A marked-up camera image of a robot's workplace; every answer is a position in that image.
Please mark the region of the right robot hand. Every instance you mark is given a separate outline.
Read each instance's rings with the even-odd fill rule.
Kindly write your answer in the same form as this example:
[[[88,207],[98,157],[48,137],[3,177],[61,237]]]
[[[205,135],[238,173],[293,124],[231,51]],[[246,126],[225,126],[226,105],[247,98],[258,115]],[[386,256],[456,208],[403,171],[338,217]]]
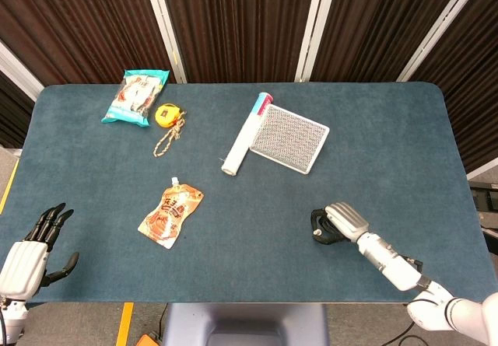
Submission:
[[[356,243],[369,231],[369,223],[349,204],[337,202],[311,212],[313,238],[320,244]]]

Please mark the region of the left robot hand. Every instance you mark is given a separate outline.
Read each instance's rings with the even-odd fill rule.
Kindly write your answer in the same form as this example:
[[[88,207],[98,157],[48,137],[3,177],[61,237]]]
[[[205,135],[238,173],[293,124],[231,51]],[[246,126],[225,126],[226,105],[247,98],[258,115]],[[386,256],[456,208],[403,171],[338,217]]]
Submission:
[[[79,261],[74,252],[59,271],[47,272],[47,261],[61,228],[73,210],[60,203],[44,211],[24,239],[15,242],[1,270],[1,297],[9,301],[27,301],[41,288],[69,276]]]

